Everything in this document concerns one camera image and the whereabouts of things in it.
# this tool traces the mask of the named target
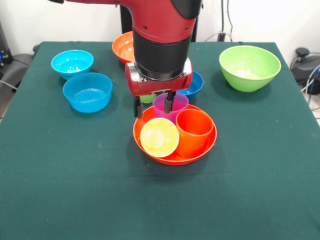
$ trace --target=bowl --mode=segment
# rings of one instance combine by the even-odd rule
[[[94,56],[83,50],[61,52],[51,61],[52,68],[65,80],[90,72],[93,64]]]
[[[140,141],[150,156],[163,158],[176,150],[179,143],[178,129],[168,119],[153,118],[141,129]]]
[[[112,43],[112,51],[123,64],[134,62],[133,32],[129,31],[117,37]]]
[[[140,96],[140,101],[144,104],[150,104],[155,100],[156,96],[157,95],[155,93],[152,93],[150,95]]]
[[[83,73],[70,78],[63,94],[70,105],[81,113],[94,113],[105,108],[111,98],[113,84],[100,73]]]
[[[200,108],[193,106],[193,105],[188,105],[188,109],[196,109],[196,110],[201,110]],[[192,158],[187,158],[187,157],[182,157],[180,156],[177,151],[174,151],[172,154],[170,154],[169,156],[166,157],[154,157],[150,154],[148,154],[142,144],[141,144],[141,140],[140,140],[140,133],[142,128],[144,127],[144,125],[150,121],[151,119],[154,119],[156,117],[155,111],[154,111],[154,107],[149,107],[148,109],[146,109],[143,112],[142,118],[140,119],[136,119],[133,125],[133,137],[134,140],[136,142],[136,144],[138,145],[138,147],[144,152],[146,153],[148,156],[150,156],[152,159],[154,159],[155,161],[165,164],[165,165],[171,165],[171,166],[181,166],[181,165],[186,165],[186,164],[190,164],[200,158],[202,158],[205,154],[207,154],[212,147],[214,146],[216,140],[217,140],[217,128],[216,126],[214,126],[213,130],[210,132],[209,136],[208,136],[208,140],[205,144],[205,146],[203,146],[202,151],[195,157]]]
[[[196,71],[192,72],[192,82],[191,85],[186,88],[177,91],[179,94],[185,95],[189,100],[193,99],[195,95],[202,89],[204,86],[204,79],[203,77],[197,73]]]
[[[219,57],[227,82],[241,92],[254,92],[270,83],[280,72],[276,55],[256,46],[233,46]]]

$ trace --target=green bowl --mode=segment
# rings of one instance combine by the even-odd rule
[[[280,72],[280,60],[256,46],[233,46],[220,54],[219,62],[227,82],[241,92],[261,89]]]
[[[157,95],[155,93],[152,93],[151,95],[140,96],[140,101],[144,104],[150,104],[154,101],[156,96]]]

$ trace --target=red plate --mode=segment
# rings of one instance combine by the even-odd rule
[[[197,109],[201,110],[200,108],[193,106],[193,105],[188,105],[189,109]],[[201,154],[199,154],[196,157],[193,158],[184,158],[176,153],[174,151],[171,155],[166,156],[166,157],[154,157],[146,153],[144,148],[141,145],[140,142],[140,132],[143,126],[151,119],[154,119],[156,117],[154,107],[149,107],[147,110],[143,112],[143,116],[140,119],[135,120],[134,125],[133,125],[133,137],[136,142],[136,144],[141,148],[142,151],[144,151],[145,154],[153,158],[154,160],[158,161],[159,163],[166,164],[166,165],[171,165],[171,166],[180,166],[180,165],[186,165],[189,163],[192,163],[201,157],[203,157],[207,152],[210,151],[210,149],[214,146],[216,140],[217,140],[217,128],[216,125],[214,125],[212,132],[209,135],[209,139],[207,141],[207,144],[205,147],[203,147],[203,151]]]

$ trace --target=blue bowl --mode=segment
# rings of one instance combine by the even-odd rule
[[[87,51],[64,51],[52,59],[51,67],[65,80],[90,72],[94,56]]]
[[[70,105],[81,113],[94,113],[110,102],[112,81],[100,73],[83,73],[70,78],[63,94]]]
[[[203,86],[204,79],[199,73],[193,71],[191,85],[186,89],[177,91],[177,93],[186,95],[186,97],[191,100],[202,89]]]

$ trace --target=orange plate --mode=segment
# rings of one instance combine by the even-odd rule
[[[134,38],[132,31],[126,32],[114,40],[112,51],[123,64],[134,62]]]
[[[188,108],[201,110],[200,108],[193,106],[193,105],[190,105],[190,104],[188,105]],[[141,148],[141,150],[144,151],[145,153],[146,153],[146,151],[144,150],[144,148],[142,147],[141,142],[140,142],[140,132],[141,132],[141,129],[143,128],[143,126],[149,120],[154,119],[155,117],[156,117],[156,115],[155,115],[154,107],[153,106],[149,107],[147,110],[145,110],[143,112],[142,118],[135,120],[135,123],[133,125],[134,140],[135,140],[136,144],[139,146],[139,148]],[[199,156],[196,156],[193,158],[184,158],[184,157],[178,155],[176,151],[174,151],[171,155],[166,156],[166,157],[154,157],[154,156],[150,156],[147,153],[146,154],[162,164],[172,165],[172,166],[186,165],[186,164],[192,163],[192,162],[198,160],[199,158],[203,157],[214,146],[216,140],[217,140],[217,128],[216,128],[216,125],[214,125],[213,130],[211,131],[211,133],[209,135],[209,139],[207,141],[207,144],[203,148],[203,151]]]

